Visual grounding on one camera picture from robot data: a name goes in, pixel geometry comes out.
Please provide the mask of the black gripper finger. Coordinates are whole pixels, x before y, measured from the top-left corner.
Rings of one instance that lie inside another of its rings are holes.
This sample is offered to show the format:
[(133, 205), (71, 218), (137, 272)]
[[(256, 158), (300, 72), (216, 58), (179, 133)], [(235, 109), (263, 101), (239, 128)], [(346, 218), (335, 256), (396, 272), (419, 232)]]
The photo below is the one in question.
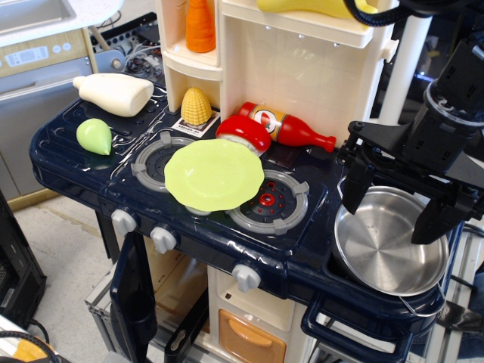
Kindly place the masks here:
[(351, 214), (355, 214), (374, 180), (375, 168), (356, 157), (347, 159), (344, 166), (348, 172), (343, 183), (342, 203)]
[(461, 185), (419, 181), (412, 188), (430, 199), (415, 222), (411, 238), (413, 244), (431, 244), (464, 220)]

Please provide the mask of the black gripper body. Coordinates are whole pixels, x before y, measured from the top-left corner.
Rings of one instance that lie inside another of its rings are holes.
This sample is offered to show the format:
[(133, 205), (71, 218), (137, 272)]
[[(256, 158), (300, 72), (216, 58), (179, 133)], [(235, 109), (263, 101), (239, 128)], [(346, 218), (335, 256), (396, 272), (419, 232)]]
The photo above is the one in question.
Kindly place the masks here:
[(386, 126), (353, 121), (349, 137), (338, 152), (344, 165), (350, 157), (375, 168), (377, 179), (416, 192), (415, 182), (455, 183), (462, 186), (464, 220), (483, 217), (483, 167), (468, 154), (476, 131), (431, 121)]

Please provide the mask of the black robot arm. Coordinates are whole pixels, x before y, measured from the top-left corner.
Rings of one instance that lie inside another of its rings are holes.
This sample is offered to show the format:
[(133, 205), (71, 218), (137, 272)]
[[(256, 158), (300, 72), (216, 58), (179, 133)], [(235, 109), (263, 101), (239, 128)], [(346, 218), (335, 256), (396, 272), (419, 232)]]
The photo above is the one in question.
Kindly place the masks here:
[(355, 213), (374, 178), (429, 198), (413, 244), (431, 244), (463, 221), (483, 217), (483, 169), (464, 152), (483, 130), (483, 34), (461, 40), (423, 94), (412, 123), (353, 121), (338, 158), (348, 169), (342, 203)]

